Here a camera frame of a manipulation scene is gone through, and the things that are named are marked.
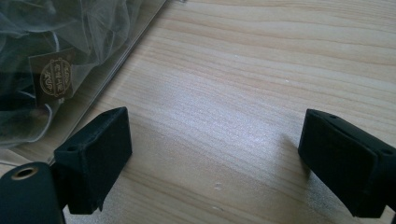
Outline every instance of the round label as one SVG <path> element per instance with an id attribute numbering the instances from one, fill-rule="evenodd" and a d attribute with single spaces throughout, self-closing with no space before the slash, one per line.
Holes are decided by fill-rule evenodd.
<path id="1" fill-rule="evenodd" d="M 71 83 L 70 63 L 62 58 L 50 60 L 40 76 L 40 86 L 43 92 L 58 97 L 65 95 Z"/>

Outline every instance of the black plastic bracket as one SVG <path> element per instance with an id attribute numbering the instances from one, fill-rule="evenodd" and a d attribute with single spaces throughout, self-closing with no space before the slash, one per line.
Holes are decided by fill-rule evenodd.
<path id="1" fill-rule="evenodd" d="M 299 154 L 354 217 L 396 210 L 396 149 L 335 115 L 308 109 Z"/>
<path id="2" fill-rule="evenodd" d="M 52 166 L 32 162 L 2 176 L 1 223 L 64 223 L 66 205 L 72 214 L 102 209 L 132 155 L 126 107 L 99 115 L 54 155 Z"/>

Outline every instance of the screw hole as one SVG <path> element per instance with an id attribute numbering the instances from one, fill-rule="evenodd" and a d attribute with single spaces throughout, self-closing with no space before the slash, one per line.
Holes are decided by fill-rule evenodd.
<path id="1" fill-rule="evenodd" d="M 38 171 L 37 167 L 27 167 L 24 169 L 19 170 L 17 173 L 15 173 L 11 178 L 13 180 L 23 180 L 27 179 L 33 175 L 35 175 Z"/>

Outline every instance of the plastic bag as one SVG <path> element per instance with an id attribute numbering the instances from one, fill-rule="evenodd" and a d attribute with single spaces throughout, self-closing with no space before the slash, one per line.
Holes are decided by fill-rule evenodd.
<path id="1" fill-rule="evenodd" d="M 0 147 L 35 141 L 47 130 L 63 99 L 128 41 L 141 2 L 0 2 Z"/>

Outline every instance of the wood grain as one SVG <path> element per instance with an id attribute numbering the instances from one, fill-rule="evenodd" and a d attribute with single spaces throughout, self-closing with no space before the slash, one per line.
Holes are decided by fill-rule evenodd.
<path id="1" fill-rule="evenodd" d="M 171 2 L 80 126 L 124 105 L 133 158 L 104 212 L 68 223 L 393 217 L 352 217 L 297 146 L 315 108 L 396 147 L 394 1 Z"/>

